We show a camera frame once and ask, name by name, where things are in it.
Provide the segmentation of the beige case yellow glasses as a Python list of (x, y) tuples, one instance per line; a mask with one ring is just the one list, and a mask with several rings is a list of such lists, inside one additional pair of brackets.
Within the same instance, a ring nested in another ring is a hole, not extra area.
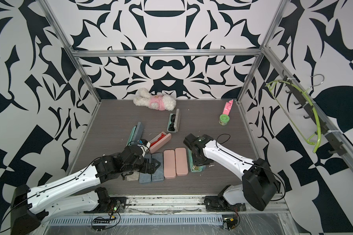
[(126, 176), (127, 181), (138, 181), (139, 180), (139, 172), (134, 172), (131, 175)]

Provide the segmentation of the pink case purple glasses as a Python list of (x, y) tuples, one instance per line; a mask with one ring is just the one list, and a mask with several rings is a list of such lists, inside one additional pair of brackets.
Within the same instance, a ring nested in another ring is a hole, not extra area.
[(175, 158), (176, 158), (176, 175), (186, 176), (189, 172), (186, 149), (184, 147), (176, 148)]

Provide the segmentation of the grey case tortoise sunglasses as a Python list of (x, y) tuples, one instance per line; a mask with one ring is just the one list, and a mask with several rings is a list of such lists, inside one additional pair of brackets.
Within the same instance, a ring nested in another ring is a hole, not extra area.
[[(152, 156), (151, 154), (146, 154), (144, 158), (149, 160), (149, 162), (151, 162)], [(151, 182), (152, 182), (151, 174), (139, 173), (139, 184), (145, 185), (145, 184), (150, 184)]]

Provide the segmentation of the grey case gold glasses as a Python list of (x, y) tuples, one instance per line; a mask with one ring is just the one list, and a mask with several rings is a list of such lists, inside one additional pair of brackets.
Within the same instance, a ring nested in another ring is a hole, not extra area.
[(189, 169), (192, 173), (194, 172), (202, 172), (206, 169), (206, 166), (196, 166), (193, 163), (193, 158), (192, 158), (192, 151), (190, 149), (188, 149), (188, 153), (187, 153), (187, 158), (188, 158), (188, 164), (189, 164)]

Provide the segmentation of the grey case black sunglasses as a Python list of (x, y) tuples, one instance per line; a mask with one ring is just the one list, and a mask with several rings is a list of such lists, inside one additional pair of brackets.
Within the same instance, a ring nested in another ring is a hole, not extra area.
[(180, 109), (177, 109), (175, 113), (172, 113), (169, 116), (167, 131), (169, 133), (178, 132), (179, 126), (180, 126), (180, 120), (181, 120), (181, 112), (180, 112)]

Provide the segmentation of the grey case white sunglasses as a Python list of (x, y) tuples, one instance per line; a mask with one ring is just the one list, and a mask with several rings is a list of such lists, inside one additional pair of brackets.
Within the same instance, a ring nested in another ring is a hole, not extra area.
[(164, 181), (163, 153), (152, 154), (152, 162), (155, 164), (155, 166), (158, 166), (157, 170), (152, 175), (152, 182), (163, 182)]

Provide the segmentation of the pink case brown glasses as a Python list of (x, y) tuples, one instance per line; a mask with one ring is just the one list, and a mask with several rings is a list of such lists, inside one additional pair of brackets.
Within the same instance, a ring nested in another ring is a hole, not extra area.
[(163, 153), (164, 159), (164, 178), (174, 179), (176, 173), (176, 155), (174, 150), (165, 150)]

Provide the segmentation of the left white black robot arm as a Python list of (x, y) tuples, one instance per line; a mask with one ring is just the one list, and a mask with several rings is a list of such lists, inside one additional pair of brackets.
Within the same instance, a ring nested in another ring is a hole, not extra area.
[(10, 210), (10, 233), (27, 235), (41, 224), (75, 212), (106, 213), (116, 202), (100, 184), (134, 172), (154, 174), (161, 163), (145, 159), (147, 146), (126, 146), (122, 152), (95, 158), (87, 167), (54, 182), (15, 189)]

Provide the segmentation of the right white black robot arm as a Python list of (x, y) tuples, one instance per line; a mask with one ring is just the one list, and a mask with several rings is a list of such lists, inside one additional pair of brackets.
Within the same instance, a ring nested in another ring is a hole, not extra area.
[(250, 204), (263, 211), (280, 190), (280, 182), (263, 159), (253, 160), (224, 147), (211, 136), (189, 134), (183, 143), (192, 152), (194, 166), (218, 163), (241, 181), (227, 185), (216, 197), (205, 200), (211, 210), (230, 210), (238, 204)]

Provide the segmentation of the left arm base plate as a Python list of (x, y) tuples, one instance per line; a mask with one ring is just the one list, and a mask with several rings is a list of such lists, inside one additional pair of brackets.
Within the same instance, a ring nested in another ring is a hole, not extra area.
[(92, 214), (92, 213), (111, 213), (113, 211), (126, 207), (127, 197), (108, 197), (98, 200), (98, 206), (91, 211), (84, 211), (83, 213)]

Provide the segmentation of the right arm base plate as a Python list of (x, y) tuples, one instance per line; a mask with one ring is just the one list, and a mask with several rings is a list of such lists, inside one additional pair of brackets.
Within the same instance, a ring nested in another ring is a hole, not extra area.
[(204, 205), (208, 212), (245, 212), (247, 210), (244, 203), (230, 205), (223, 197), (218, 196), (206, 196), (204, 198)]

